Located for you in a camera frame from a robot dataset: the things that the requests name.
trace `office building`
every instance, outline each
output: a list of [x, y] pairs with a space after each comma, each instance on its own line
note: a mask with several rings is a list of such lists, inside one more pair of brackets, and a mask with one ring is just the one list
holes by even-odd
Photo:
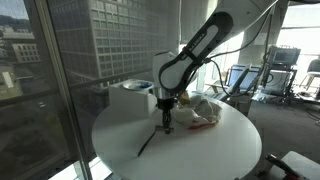
[[8, 58], [7, 51], [5, 49], [0, 48], [0, 60]]
[[72, 82], [151, 68], [152, 56], [170, 47], [169, 13], [163, 13], [169, 1], [49, 3], [62, 58]]
[[0, 73], [0, 100], [21, 96], [22, 90], [13, 66], [3, 61], [0, 62]]
[[37, 44], [12, 44], [18, 63], [40, 62]]
[[40, 61], [36, 41], [31, 32], [26, 29], [15, 31], [9, 25], [0, 26], [0, 30], [3, 32], [0, 48], [7, 52], [6, 62], [19, 64]]

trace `floor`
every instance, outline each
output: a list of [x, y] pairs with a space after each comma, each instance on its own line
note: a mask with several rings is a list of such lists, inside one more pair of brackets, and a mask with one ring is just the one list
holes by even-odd
[[320, 126], [316, 119], [305, 111], [307, 104], [290, 106], [253, 102], [248, 118], [260, 133], [263, 150], [255, 169], [244, 180], [256, 180], [256, 172], [266, 165], [264, 157], [271, 153], [283, 157], [289, 151], [299, 154], [320, 164]]

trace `desk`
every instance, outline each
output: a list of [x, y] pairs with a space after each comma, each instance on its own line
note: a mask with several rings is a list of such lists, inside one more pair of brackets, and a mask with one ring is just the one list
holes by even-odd
[[106, 108], [96, 119], [92, 141], [99, 158], [115, 174], [131, 180], [233, 180], [248, 174], [261, 155], [254, 125], [239, 111], [220, 101], [217, 126], [187, 130], [172, 122], [175, 132], [157, 132], [140, 157], [141, 146], [161, 124], [161, 112], [149, 119]]

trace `white box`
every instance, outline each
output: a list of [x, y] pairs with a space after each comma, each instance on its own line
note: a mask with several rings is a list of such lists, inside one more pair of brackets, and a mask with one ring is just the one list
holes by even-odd
[[129, 79], [109, 87], [110, 107], [139, 117], [150, 117], [156, 110], [157, 104], [157, 98], [149, 93], [149, 89], [153, 86], [139, 91], [128, 90], [123, 87], [123, 84], [132, 81], [139, 80]]

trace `computer screen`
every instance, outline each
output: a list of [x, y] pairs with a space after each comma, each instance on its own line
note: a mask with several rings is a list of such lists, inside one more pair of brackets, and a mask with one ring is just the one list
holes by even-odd
[[275, 63], [292, 63], [295, 52], [292, 51], [278, 51], [275, 53], [273, 62]]
[[271, 47], [270, 60], [272, 64], [294, 65], [300, 55], [300, 49], [297, 48], [278, 48]]
[[[232, 66], [229, 73], [229, 78], [227, 85], [232, 86], [236, 80], [239, 78], [244, 66]], [[253, 79], [258, 75], [259, 67], [251, 67], [251, 70], [248, 72], [242, 83], [240, 84], [240, 89], [247, 89]]]

